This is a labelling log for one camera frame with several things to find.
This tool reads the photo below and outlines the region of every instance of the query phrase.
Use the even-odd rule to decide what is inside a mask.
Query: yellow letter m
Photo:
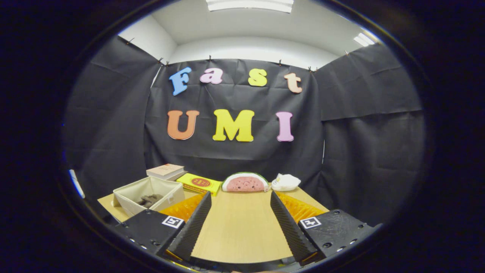
[[[217,125],[215,128],[215,135],[212,139],[216,141],[224,141],[226,139],[226,136],[224,135],[225,130],[229,140],[233,140],[239,130],[239,134],[236,137],[237,141],[253,141],[254,138],[251,135],[251,120],[254,116],[253,111],[241,111],[236,120],[232,119],[231,114],[226,109],[217,109],[214,111],[214,115],[217,117]]]

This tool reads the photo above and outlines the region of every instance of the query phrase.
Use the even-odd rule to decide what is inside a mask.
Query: foam letter
[[[286,74],[283,76],[285,79],[288,80],[288,89],[293,93],[301,93],[302,88],[298,87],[296,82],[301,82],[302,79],[298,78],[295,73]]]
[[[186,67],[168,78],[174,85],[174,96],[187,89],[187,86],[184,85],[184,83],[189,82],[189,75],[187,75],[187,73],[190,72],[192,72],[192,69],[190,67]]]
[[[294,137],[291,135],[290,119],[293,116],[290,112],[278,112],[276,115],[279,118],[279,136],[276,137],[278,141],[293,141]]]
[[[204,71],[204,75],[200,76],[200,81],[203,83],[212,83],[218,85],[222,82],[222,74],[224,73],[222,69],[219,68],[209,68]]]
[[[252,86],[265,86],[268,82],[266,75],[266,70],[253,68],[249,71],[249,79],[247,80]]]
[[[199,115],[199,111],[190,110],[187,111],[189,121],[187,122],[187,130],[181,132],[178,130],[178,119],[182,116],[183,112],[178,110],[172,110],[167,113],[168,115],[168,135],[173,139],[188,139],[194,134],[195,130],[195,118]]]
[[[229,140],[233,140],[234,136],[239,130],[239,134],[236,137],[237,141],[253,141],[254,138],[251,135],[251,119],[254,116],[253,111],[241,111],[235,121],[232,120],[229,111],[225,109],[215,110],[214,115],[217,117],[217,124],[215,127],[215,135],[212,137],[212,139],[216,141],[224,141],[226,139],[226,136],[224,135],[225,130]]]

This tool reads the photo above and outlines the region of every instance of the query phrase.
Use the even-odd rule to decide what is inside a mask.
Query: black fabric backdrop
[[[319,69],[325,154],[309,193],[374,225],[415,190],[425,125],[418,93],[384,46],[360,48]]]
[[[101,216],[97,199],[146,176],[145,108],[160,65],[116,37],[86,65],[65,114],[65,155],[86,200]]]
[[[189,66],[187,90],[173,96],[171,75]],[[146,176],[164,163],[222,180],[253,171],[272,180],[290,173],[329,209],[341,208],[376,224],[385,222],[413,189],[424,140],[417,93],[405,70],[381,45],[361,48],[310,73],[252,60],[201,60],[163,66],[117,37],[80,76],[65,117],[66,157],[86,199],[96,199]],[[207,68],[224,71],[218,85],[201,83]],[[249,85],[248,73],[265,69],[266,86]],[[296,73],[303,92],[288,90],[283,75]],[[235,119],[252,110],[252,142],[214,141],[214,110]],[[167,112],[197,110],[187,140],[167,133]],[[293,113],[292,142],[279,142],[276,112]]]
[[[187,90],[173,96],[168,79],[189,66]],[[199,78],[207,68],[224,71],[222,83],[203,84]],[[249,71],[267,72],[266,86],[251,86]],[[292,93],[284,75],[296,73],[301,78],[303,92]],[[227,109],[233,119],[242,110],[252,110],[252,142],[215,141],[216,109]],[[167,133],[167,112],[180,110],[180,131],[187,127],[187,110],[197,110],[194,135],[187,140],[172,139]],[[292,142],[279,142],[277,112],[293,113]],[[146,108],[145,152],[147,167],[170,162],[186,170],[216,180],[224,180],[239,171],[257,172],[267,180],[279,172],[290,173],[305,181],[318,183],[323,153],[323,131],[315,78],[305,69],[251,60],[207,60],[170,65],[160,71],[151,88]]]

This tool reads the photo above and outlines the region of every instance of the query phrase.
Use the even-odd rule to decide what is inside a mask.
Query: fabric storage box
[[[162,180],[149,176],[113,190],[114,199],[119,202],[126,214],[131,217],[146,208],[137,204],[142,196],[161,194],[163,198],[158,200],[149,209],[160,211],[173,204],[185,200],[182,183]]]

